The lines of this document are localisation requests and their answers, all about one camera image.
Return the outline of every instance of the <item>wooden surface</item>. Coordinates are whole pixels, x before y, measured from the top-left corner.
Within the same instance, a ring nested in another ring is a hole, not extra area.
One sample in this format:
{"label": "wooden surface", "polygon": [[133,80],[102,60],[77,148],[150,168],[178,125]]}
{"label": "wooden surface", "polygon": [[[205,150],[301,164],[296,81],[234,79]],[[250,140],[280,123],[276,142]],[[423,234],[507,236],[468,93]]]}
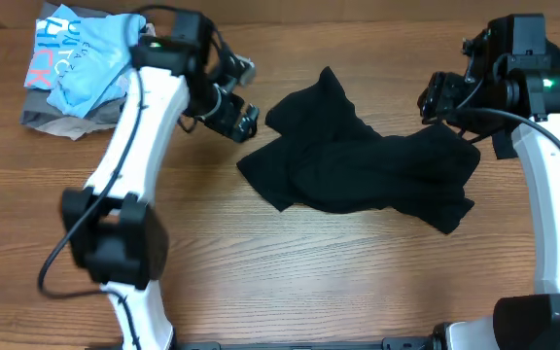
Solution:
{"label": "wooden surface", "polygon": [[[330,65],[357,113],[384,135],[422,126],[416,99],[434,71],[463,72],[462,37],[483,22],[372,22],[223,27],[259,67],[242,95],[262,113],[313,84]],[[560,21],[548,23],[560,45]],[[36,275],[63,234],[57,205],[100,161],[110,132],[78,142],[18,125],[32,33],[0,30],[0,349],[77,349],[119,340],[105,297],[51,301]],[[235,163],[277,135],[244,145],[200,127],[177,130],[157,183],[170,232],[162,278],[167,315],[184,341],[375,340],[427,334],[443,321],[489,314],[496,300],[532,292],[534,239],[517,160],[489,142],[466,186],[474,209],[450,236],[392,209],[280,214]],[[68,250],[53,289],[89,286]]]}
{"label": "wooden surface", "polygon": [[[486,22],[512,13],[544,13],[560,18],[560,0],[49,0],[112,14],[148,4],[202,11],[219,24],[314,23],[352,20],[449,20]],[[33,28],[43,0],[0,0],[0,28]],[[149,13],[159,25],[168,13]]]}

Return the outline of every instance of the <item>wooden table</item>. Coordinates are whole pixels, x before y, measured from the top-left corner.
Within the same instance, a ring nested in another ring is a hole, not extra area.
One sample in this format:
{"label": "wooden table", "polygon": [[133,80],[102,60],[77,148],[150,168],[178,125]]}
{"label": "wooden table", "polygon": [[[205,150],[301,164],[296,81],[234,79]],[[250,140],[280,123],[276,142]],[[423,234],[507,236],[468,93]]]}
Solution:
{"label": "wooden table", "polygon": [[[459,21],[243,25],[222,28],[259,67],[242,91],[262,113],[316,82],[330,65],[358,116],[383,135],[422,127],[416,99],[437,70],[463,72]],[[548,23],[560,45],[560,20]],[[0,349],[77,349],[119,341],[105,297],[52,301],[36,291],[44,258],[63,234],[58,202],[101,159],[111,132],[78,142],[18,124],[32,33],[0,30]],[[235,163],[277,137],[263,126],[244,145],[200,127],[175,131],[157,183],[170,232],[162,277],[167,315],[183,341],[375,340],[427,334],[443,321],[487,315],[502,297],[532,293],[534,237],[517,160],[490,142],[466,186],[476,202],[449,236],[395,210],[280,214]],[[68,250],[52,289],[90,286]]]}

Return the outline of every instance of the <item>light blue t-shirt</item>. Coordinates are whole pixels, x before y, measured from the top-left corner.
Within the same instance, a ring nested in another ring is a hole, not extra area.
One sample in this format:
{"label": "light blue t-shirt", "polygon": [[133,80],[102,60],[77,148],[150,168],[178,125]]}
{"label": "light blue t-shirt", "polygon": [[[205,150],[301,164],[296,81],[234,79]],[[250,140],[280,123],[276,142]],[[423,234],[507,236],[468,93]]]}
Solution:
{"label": "light blue t-shirt", "polygon": [[26,88],[50,89],[47,102],[62,113],[83,118],[105,101],[123,97],[130,61],[128,42],[137,43],[146,20],[139,15],[82,18],[61,5],[51,17],[36,21],[34,56]]}

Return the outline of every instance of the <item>crumpled black garment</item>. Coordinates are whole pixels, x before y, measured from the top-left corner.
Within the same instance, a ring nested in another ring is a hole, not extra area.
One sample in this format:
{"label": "crumpled black garment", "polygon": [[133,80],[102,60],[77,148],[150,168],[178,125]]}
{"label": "crumpled black garment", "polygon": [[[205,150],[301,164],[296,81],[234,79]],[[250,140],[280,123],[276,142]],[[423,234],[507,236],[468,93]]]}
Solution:
{"label": "crumpled black garment", "polygon": [[240,160],[250,185],[279,211],[330,213],[392,206],[450,233],[474,206],[464,185],[479,150],[444,125],[382,137],[358,117],[330,67],[267,114],[282,136]]}

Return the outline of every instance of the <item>dark gray garment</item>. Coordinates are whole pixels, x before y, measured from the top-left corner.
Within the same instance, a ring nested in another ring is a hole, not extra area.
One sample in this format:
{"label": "dark gray garment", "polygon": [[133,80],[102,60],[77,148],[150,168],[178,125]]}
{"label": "dark gray garment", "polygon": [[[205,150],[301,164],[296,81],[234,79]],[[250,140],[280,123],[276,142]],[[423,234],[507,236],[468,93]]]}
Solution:
{"label": "dark gray garment", "polygon": [[[39,19],[51,16],[55,10],[57,10],[56,5],[44,3]],[[80,7],[71,7],[71,10],[82,18],[104,18],[109,15],[106,12]],[[86,133],[114,128],[126,101],[126,97],[108,101],[80,119],[64,115],[47,103],[50,93],[47,90],[29,89],[20,115],[20,123],[51,135],[69,137],[72,140],[77,140]]]}

